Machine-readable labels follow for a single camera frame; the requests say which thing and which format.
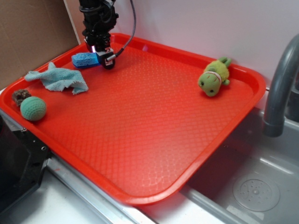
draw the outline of drain cover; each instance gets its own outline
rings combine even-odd
[[[241,176],[234,184],[233,193],[236,201],[251,211],[268,211],[280,198],[277,185],[261,174]]]

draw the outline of towel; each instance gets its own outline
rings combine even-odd
[[[30,71],[25,75],[26,81],[40,79],[47,90],[62,91],[73,87],[72,93],[78,94],[88,90],[80,71],[56,68],[53,62],[49,63],[48,70],[44,72]]]
[[[100,65],[96,53],[77,53],[71,57],[73,65],[78,69],[90,68]]]

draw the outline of sink basin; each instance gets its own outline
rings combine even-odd
[[[187,185],[245,223],[299,223],[299,125],[278,138],[262,134],[254,109]]]

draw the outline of plastic tray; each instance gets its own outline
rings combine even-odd
[[[114,50],[127,39],[114,34]],[[75,70],[71,56],[79,52],[85,45],[53,62]],[[232,64],[230,85],[206,96],[197,80],[213,60],[134,38],[112,70],[80,70],[89,91],[53,92],[21,78],[0,95],[0,107],[110,196],[154,203],[177,192],[265,92],[258,73]],[[42,120],[21,116],[11,97],[18,89],[46,102]]]

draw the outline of green stuffed toy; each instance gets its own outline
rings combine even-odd
[[[204,73],[198,79],[198,85],[206,95],[213,97],[219,92],[221,84],[229,84],[228,66],[231,61],[230,58],[221,57],[207,65]]]

